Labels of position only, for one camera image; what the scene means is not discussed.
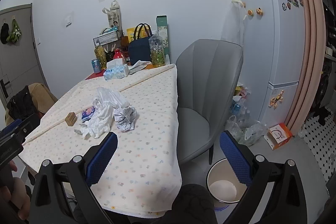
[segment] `white refrigerator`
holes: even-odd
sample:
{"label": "white refrigerator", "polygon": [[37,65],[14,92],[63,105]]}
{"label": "white refrigerator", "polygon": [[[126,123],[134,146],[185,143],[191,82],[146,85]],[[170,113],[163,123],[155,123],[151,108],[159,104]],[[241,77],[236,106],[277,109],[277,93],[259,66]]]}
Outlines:
{"label": "white refrigerator", "polygon": [[[272,127],[284,122],[298,85],[305,47],[304,3],[241,1],[253,15],[244,20],[244,61],[239,82],[251,92],[246,100],[251,118]],[[281,91],[282,102],[277,102],[276,108],[270,106],[271,99]]]}

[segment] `white trash can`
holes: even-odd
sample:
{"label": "white trash can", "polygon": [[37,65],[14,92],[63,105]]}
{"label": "white trash can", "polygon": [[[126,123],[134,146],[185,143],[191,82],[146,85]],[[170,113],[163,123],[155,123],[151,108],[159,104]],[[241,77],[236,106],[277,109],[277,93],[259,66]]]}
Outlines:
{"label": "white trash can", "polygon": [[207,188],[214,199],[215,211],[238,203],[246,185],[239,182],[227,158],[216,162],[207,174]]}

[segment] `floor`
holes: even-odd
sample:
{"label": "floor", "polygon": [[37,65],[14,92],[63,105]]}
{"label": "floor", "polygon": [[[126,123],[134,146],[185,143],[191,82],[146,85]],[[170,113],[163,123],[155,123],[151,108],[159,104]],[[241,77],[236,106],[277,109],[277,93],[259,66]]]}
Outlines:
{"label": "floor", "polygon": [[334,113],[330,108],[326,109],[331,114],[325,118],[325,125],[319,124],[319,117],[309,118],[305,123],[306,132],[303,139],[315,156],[325,181],[328,181],[334,171],[336,124],[333,121]]}
{"label": "floor", "polygon": [[[287,159],[292,159],[295,161],[305,191],[308,224],[314,223],[318,215],[320,215],[320,213],[323,211],[324,204],[328,199],[328,193],[325,187],[326,182],[323,174],[321,173],[320,167],[305,141],[297,136],[292,138],[284,146],[279,147],[273,151],[266,143],[265,139],[261,138],[255,145],[250,147],[250,150],[255,155],[264,155],[268,161],[272,162],[284,163]],[[219,147],[219,142],[216,141],[213,163],[224,157],[225,156]],[[206,174],[209,168],[210,165],[208,162],[208,152],[200,155],[185,165],[182,165],[180,167],[182,174],[182,184],[197,183],[206,186]],[[272,186],[272,183],[268,184],[264,196],[250,223],[256,223],[260,220],[272,191]],[[218,223],[223,223],[233,209],[234,205],[230,205],[223,211],[216,212]]]}

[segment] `hand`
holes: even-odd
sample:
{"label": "hand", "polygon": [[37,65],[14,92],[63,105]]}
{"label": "hand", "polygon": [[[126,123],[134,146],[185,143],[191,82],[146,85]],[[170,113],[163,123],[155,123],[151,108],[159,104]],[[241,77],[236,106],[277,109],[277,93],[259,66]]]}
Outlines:
{"label": "hand", "polygon": [[[17,167],[14,161],[11,160],[9,165],[14,172],[17,172]],[[26,220],[29,216],[30,198],[27,195],[25,183],[20,178],[13,179],[13,193],[11,194],[9,189],[5,186],[0,188],[0,195],[6,202],[11,201],[16,207],[18,207],[19,211],[17,212],[17,215],[20,219]]]}

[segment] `tablecloth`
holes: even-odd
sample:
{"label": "tablecloth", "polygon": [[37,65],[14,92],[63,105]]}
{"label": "tablecloth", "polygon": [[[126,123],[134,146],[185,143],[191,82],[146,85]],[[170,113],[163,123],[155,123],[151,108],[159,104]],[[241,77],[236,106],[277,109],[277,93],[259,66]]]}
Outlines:
{"label": "tablecloth", "polygon": [[[171,209],[181,187],[177,163],[177,69],[174,64],[142,70],[123,79],[103,77],[79,82],[41,119],[24,143],[21,159],[38,172],[44,159],[54,164],[84,155],[106,134],[84,140],[74,133],[81,111],[92,106],[99,86],[118,90],[137,109],[135,129],[121,132],[115,122],[118,148],[99,182],[91,190],[104,209],[138,217],[155,218]],[[64,118],[75,112],[73,127]]]}

